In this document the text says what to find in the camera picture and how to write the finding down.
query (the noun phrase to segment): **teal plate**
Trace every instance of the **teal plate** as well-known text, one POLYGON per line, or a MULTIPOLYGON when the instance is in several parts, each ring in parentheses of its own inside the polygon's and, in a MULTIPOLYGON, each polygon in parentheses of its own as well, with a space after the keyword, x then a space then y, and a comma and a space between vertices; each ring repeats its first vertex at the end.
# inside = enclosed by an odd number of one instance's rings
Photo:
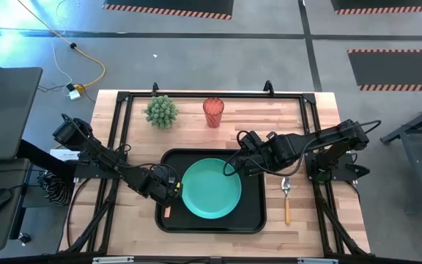
MULTIPOLYGON (((237 173, 224 176, 224 164, 217 158, 205 158, 187 169, 182 179, 182 199, 191 213, 204 219, 218 219, 237 206, 242 184, 237 173)), ((233 171, 228 165, 226 172, 233 171)))

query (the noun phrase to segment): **succulent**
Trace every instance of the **succulent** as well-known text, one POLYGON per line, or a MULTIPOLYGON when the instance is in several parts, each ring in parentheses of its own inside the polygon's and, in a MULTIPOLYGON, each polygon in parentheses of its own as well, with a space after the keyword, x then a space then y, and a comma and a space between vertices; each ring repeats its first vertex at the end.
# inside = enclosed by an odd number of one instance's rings
POLYGON ((147 105, 146 120, 160 129, 167 129, 172 126, 178 113, 179 110, 167 95, 154 97, 147 105))

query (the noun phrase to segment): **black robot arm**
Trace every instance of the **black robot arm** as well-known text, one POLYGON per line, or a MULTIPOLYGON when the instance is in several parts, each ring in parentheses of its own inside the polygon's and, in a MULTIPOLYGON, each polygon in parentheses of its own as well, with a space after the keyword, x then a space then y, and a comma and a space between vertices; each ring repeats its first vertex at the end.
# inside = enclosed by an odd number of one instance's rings
POLYGON ((335 127, 307 135, 295 133, 278 135, 271 132, 267 135, 266 142, 263 142, 255 131, 243 131, 246 135, 242 139, 237 139, 241 149, 229 163, 236 170, 243 169, 245 175, 266 172, 278 176, 291 176, 297 170, 289 174, 277 172, 293 165, 306 152, 330 146, 328 150, 320 150, 316 155, 317 168, 329 170, 346 151, 363 150, 367 146, 369 139, 362 126, 374 123, 377 126, 380 121, 359 124, 346 120, 335 127))
POLYGON ((90 124, 63 114, 63 124, 53 133, 55 140, 69 150, 81 151, 98 165, 99 169, 113 172, 124 180, 128 187, 141 196, 151 197, 163 206, 168 206, 180 190, 176 172, 164 164, 129 165, 124 159, 125 146, 116 150, 102 146, 92 134, 90 124))

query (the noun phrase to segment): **concrete floor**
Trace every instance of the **concrete floor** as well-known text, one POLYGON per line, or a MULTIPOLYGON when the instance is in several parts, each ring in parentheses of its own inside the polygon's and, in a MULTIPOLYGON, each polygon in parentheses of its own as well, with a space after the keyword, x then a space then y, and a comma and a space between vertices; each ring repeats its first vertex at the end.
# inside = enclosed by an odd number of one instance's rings
MULTIPOLYGON (((29 6, 50 25, 59 0, 31 0, 29 6)), ((297 0, 235 0, 231 21, 102 10, 102 0, 68 0, 59 9, 67 30, 77 32, 302 34, 297 0)), ((306 0, 312 34, 422 35, 422 13, 335 15, 329 0, 306 0)), ((45 29, 13 0, 0 0, 0 29, 45 29)), ((218 38, 72 38, 85 52, 105 63, 107 75, 89 88, 261 90, 270 79, 279 91, 314 91, 305 40, 218 38)), ((17 31, 0 36, 0 66, 38 66, 41 85, 64 84, 56 69, 51 37, 22 37, 17 31)), ((91 81, 99 67, 55 40, 60 67, 75 82, 91 81)), ((378 138, 409 121, 422 110, 422 92, 360 92, 347 56, 349 48, 422 48, 421 41, 314 41, 314 54, 324 92, 334 92, 342 119, 381 119, 369 134, 371 144, 359 164, 371 169, 360 179, 359 192, 371 250, 381 257, 422 260, 422 215, 408 216, 406 205, 417 200, 400 142, 383 146, 378 138)), ((70 101, 60 92, 37 92, 24 139, 44 150, 56 143, 51 134, 62 112, 90 120, 94 104, 87 98, 70 101)), ((28 199, 41 199, 33 194, 28 199)), ((26 247, 10 241, 0 257, 54 253, 62 234, 66 208, 33 208, 23 232, 33 241, 26 247)))

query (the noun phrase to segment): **wooden table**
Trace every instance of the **wooden table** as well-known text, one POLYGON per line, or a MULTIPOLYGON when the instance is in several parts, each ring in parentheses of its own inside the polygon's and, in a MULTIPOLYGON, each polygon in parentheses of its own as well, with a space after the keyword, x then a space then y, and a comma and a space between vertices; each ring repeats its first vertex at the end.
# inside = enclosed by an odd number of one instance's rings
MULTIPOLYGON (((107 144, 114 113, 116 90, 101 90, 97 98, 92 128, 94 135, 107 144)), ((322 128, 340 123, 335 95, 315 93, 322 128)), ((255 130, 262 138, 268 132, 303 133, 300 107, 292 99, 224 98, 225 109, 221 126, 206 126, 202 104, 204 98, 174 98, 179 109, 173 128, 162 131, 146 121, 146 108, 150 99, 135 98, 130 119, 127 143, 132 149, 128 162, 141 164, 160 161, 171 148, 227 148, 237 149, 235 136, 241 130, 255 130)), ((124 110, 119 120, 121 131, 124 110)), ((119 144, 117 132, 115 147, 119 144)), ((173 234, 159 230, 154 220, 155 202, 144 199, 123 182, 119 185, 112 224, 108 254, 169 255, 169 256, 222 256, 222 257, 321 257, 322 247, 317 223, 314 193, 306 180, 305 166, 292 177, 289 192, 292 223, 284 223, 284 193, 281 178, 265 175, 267 223, 254 235, 233 234, 173 234)), ((92 218, 99 180, 91 180, 79 194, 71 217, 74 241, 92 218)), ((333 182, 333 192, 340 222, 360 248, 369 251, 358 196, 351 186, 333 182)), ((103 223, 97 234, 100 245, 103 223)), ((330 245, 335 250, 333 229, 327 224, 330 245)), ((63 237, 60 249, 66 249, 63 237)))

